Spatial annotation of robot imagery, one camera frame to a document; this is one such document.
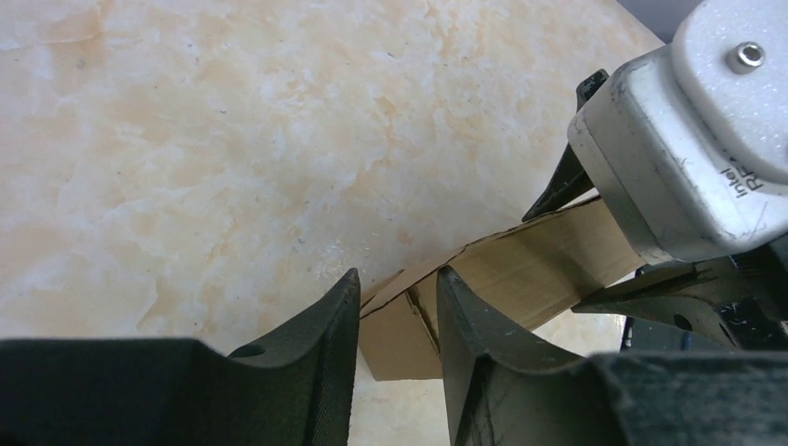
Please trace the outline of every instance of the screw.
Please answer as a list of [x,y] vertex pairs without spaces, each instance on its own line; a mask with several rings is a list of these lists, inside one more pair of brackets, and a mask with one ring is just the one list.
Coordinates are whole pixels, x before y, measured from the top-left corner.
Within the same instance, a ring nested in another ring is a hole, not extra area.
[[755,42],[743,42],[728,53],[728,66],[737,74],[747,74],[763,65],[766,52]]

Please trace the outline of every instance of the cardboard flap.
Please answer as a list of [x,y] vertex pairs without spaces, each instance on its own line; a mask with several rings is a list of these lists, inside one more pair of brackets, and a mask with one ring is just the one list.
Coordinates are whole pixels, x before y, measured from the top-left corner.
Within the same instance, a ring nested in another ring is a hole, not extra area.
[[390,301],[385,311],[370,313],[360,323],[359,347],[377,380],[435,379],[442,375],[440,357],[425,320],[407,293]]
[[[468,246],[449,262],[479,297],[529,330],[642,264],[599,200],[555,214],[547,224]],[[437,333],[435,275],[414,287]]]
[[424,278],[432,274],[433,272],[437,271],[440,267],[449,264],[452,260],[454,260],[457,256],[463,254],[466,249],[475,246],[480,243],[486,243],[491,240],[499,239],[505,237],[513,232],[517,232],[520,230],[524,230],[530,226],[533,226],[537,223],[541,223],[545,220],[550,218],[554,218],[557,215],[560,215],[563,212],[566,212],[568,209],[572,209],[575,207],[581,207],[589,205],[595,201],[599,200],[598,196],[592,197],[586,201],[581,203],[575,204],[568,208],[564,208],[558,210],[556,212],[552,212],[549,214],[545,214],[543,216],[539,216],[532,220],[526,221],[520,225],[517,225],[514,228],[510,228],[508,230],[503,230],[500,232],[496,232],[495,234],[488,235],[487,237],[478,239],[474,242],[468,243],[460,248],[456,248],[448,253],[443,253],[439,256],[431,257],[424,262],[421,262],[417,265],[414,265],[410,268],[403,269],[386,281],[386,284],[379,287],[375,292],[371,293],[370,295],[366,296],[361,302],[361,318],[365,318],[369,316],[372,312],[377,311],[383,307],[385,307],[389,302],[394,300],[398,295],[401,295],[405,292],[408,288],[412,287],[413,285],[421,282]]

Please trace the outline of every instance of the marble surface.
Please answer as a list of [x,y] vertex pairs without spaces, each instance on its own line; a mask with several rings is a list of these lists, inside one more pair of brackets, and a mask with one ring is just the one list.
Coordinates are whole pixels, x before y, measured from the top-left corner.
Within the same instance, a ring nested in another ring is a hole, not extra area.
[[[574,87],[658,45],[613,0],[6,0],[0,336],[228,352],[518,222]],[[357,381],[351,444],[446,444],[440,382]]]

